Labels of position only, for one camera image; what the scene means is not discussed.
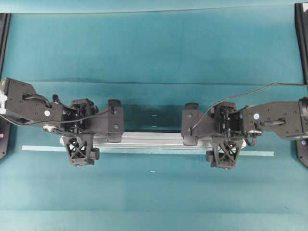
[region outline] small white marking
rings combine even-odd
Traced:
[[[274,152],[266,152],[266,151],[241,151],[240,155],[245,156],[274,156]]]
[[[44,114],[45,114],[45,116],[50,116],[50,111],[46,110],[46,111],[44,112]]]
[[[23,151],[65,152],[65,147],[23,145]]]
[[[260,115],[259,115],[258,113],[255,113],[255,114],[254,114],[254,119],[257,120],[257,119],[259,119],[259,118],[260,118]]]

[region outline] teal table surface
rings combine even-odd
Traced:
[[[2,13],[123,13],[277,6],[302,0],[1,0]]]
[[[271,82],[303,82],[294,6],[271,2],[286,4],[13,14],[2,77],[66,104],[87,97],[104,108],[119,99],[126,130],[180,130],[186,103],[206,109]],[[234,102],[241,108],[305,96],[306,88],[274,87]],[[308,169],[295,143],[273,133],[246,150],[274,157],[240,156],[232,170],[210,168],[205,155],[101,153],[95,166],[76,168],[65,153],[22,151],[60,146],[59,139],[12,128],[0,162],[0,230],[308,229]]]

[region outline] black plastic bracket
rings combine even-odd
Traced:
[[[211,163],[211,167],[233,168],[242,145],[243,140],[229,141],[225,138],[213,138],[213,150],[206,152],[206,161]]]
[[[182,111],[182,129],[181,135],[183,143],[186,146],[196,146],[199,138],[213,136],[217,134],[216,122],[214,118],[205,115],[200,111],[199,104],[188,103]],[[193,126],[202,118],[199,126],[193,129]]]
[[[2,75],[6,41],[10,25],[9,13],[0,14],[0,78]],[[0,118],[0,160],[7,154],[11,124]]]
[[[93,147],[94,135],[105,136],[111,143],[121,142],[124,133],[124,109],[121,101],[108,100],[107,108],[107,116],[88,119],[87,129],[80,134],[63,136],[70,164],[77,167],[94,165],[100,158],[100,150]]]
[[[304,10],[305,7],[303,4],[304,3],[295,4],[295,27],[302,62],[304,83],[308,84],[308,10]],[[297,140],[296,147],[298,160],[308,167],[308,141]]]

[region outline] aluminum rail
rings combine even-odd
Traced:
[[[162,132],[124,132],[121,143],[109,143],[103,136],[94,136],[93,146],[97,148],[123,148],[123,149],[178,149],[178,150],[212,150],[212,139],[205,137],[199,139],[196,146],[183,145],[180,133]]]

